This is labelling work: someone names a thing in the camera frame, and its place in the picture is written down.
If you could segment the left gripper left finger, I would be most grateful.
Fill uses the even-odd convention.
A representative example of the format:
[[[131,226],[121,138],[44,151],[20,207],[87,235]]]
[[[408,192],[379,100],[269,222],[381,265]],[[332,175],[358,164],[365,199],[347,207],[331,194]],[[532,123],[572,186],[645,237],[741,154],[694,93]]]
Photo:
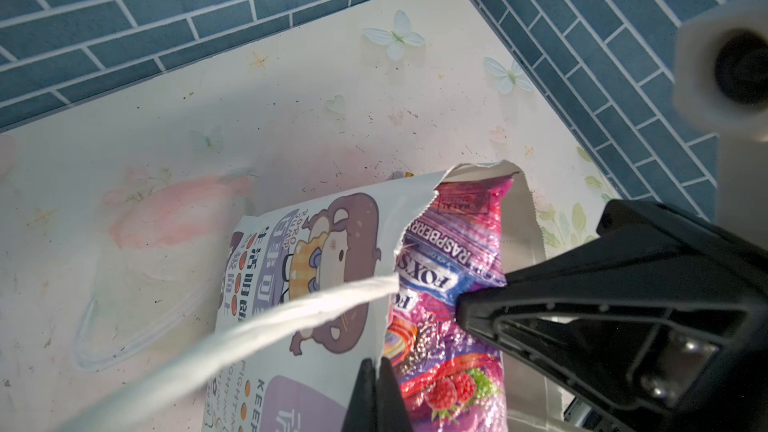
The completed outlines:
[[[377,430],[376,383],[377,375],[373,360],[364,359],[358,370],[342,432],[375,432]]]

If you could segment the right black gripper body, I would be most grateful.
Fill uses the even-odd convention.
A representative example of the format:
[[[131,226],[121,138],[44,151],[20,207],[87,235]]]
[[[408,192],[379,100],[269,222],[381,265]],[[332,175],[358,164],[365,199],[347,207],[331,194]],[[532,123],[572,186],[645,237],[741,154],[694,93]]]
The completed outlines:
[[[611,200],[598,222],[611,266],[647,272],[638,307],[673,324],[765,324],[767,250],[677,207]]]

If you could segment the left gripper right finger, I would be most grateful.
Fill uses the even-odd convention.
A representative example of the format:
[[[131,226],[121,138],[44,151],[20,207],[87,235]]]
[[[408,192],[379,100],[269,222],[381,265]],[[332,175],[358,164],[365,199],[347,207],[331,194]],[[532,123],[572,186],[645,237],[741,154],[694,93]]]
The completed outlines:
[[[412,432],[391,361],[382,357],[377,378],[377,431]]]

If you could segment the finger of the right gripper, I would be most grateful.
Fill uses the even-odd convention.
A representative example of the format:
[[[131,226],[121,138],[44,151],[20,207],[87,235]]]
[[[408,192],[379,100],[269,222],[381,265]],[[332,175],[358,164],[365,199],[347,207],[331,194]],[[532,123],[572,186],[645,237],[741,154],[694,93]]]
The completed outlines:
[[[767,427],[767,259],[564,256],[462,295],[460,326],[627,431]]]

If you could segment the purple Fox's raspberry candy bag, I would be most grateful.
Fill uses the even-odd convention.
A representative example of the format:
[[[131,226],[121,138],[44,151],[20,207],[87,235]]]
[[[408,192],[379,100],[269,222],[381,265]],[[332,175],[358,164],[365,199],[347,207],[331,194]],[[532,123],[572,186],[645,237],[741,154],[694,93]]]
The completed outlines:
[[[501,354],[464,331],[460,295],[505,285],[501,205],[512,176],[442,183],[406,229],[383,354],[416,431],[505,431]]]

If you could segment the white patterned paper bag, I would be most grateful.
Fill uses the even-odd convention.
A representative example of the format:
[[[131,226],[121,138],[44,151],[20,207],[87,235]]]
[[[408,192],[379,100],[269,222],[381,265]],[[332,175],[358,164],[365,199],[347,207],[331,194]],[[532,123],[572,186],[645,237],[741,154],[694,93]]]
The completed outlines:
[[[360,364],[376,375],[408,226],[442,183],[512,176],[501,205],[504,276],[545,257],[534,194],[502,161],[459,165],[284,207],[236,226],[215,332],[65,424],[128,431],[198,386],[206,431],[341,431]]]

